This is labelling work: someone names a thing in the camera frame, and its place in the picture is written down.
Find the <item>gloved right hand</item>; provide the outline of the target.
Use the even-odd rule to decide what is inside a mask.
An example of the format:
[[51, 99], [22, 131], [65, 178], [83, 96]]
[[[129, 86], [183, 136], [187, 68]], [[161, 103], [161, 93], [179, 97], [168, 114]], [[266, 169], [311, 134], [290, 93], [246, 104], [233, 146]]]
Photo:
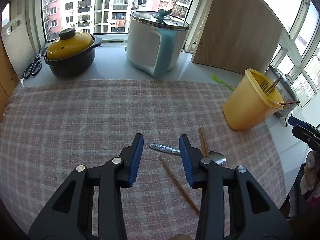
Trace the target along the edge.
[[319, 171], [319, 156], [316, 151], [310, 151], [306, 157], [306, 165], [303, 168], [303, 176], [300, 180], [301, 195], [312, 191], [319, 179], [317, 172]]

